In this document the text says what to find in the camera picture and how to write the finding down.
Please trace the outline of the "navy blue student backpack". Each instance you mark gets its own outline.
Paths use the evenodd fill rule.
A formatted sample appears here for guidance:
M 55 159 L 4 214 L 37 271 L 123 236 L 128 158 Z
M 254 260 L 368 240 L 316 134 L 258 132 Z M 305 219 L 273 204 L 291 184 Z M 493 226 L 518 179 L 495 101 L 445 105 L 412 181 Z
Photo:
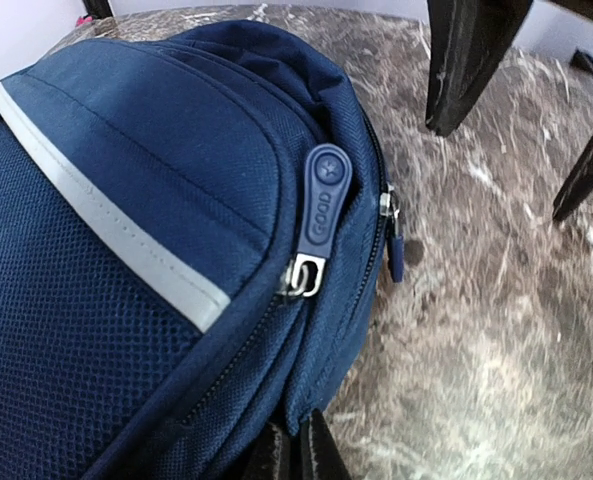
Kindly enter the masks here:
M 361 349 L 396 197 L 346 73 L 254 21 L 0 80 L 0 479 L 243 479 Z

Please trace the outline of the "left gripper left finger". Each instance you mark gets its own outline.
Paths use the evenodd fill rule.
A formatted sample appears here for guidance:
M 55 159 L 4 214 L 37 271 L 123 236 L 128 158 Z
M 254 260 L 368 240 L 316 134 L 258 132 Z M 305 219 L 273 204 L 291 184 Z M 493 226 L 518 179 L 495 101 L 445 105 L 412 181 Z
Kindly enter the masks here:
M 289 437 L 276 424 L 268 423 L 258 436 L 244 471 L 244 480 L 287 480 Z

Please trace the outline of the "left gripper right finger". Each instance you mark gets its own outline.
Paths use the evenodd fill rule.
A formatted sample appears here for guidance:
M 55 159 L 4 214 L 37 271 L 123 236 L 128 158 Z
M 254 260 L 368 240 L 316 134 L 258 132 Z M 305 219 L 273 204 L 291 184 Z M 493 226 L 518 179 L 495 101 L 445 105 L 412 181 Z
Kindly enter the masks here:
M 350 480 L 351 476 L 323 413 L 314 410 L 300 429 L 301 478 Z

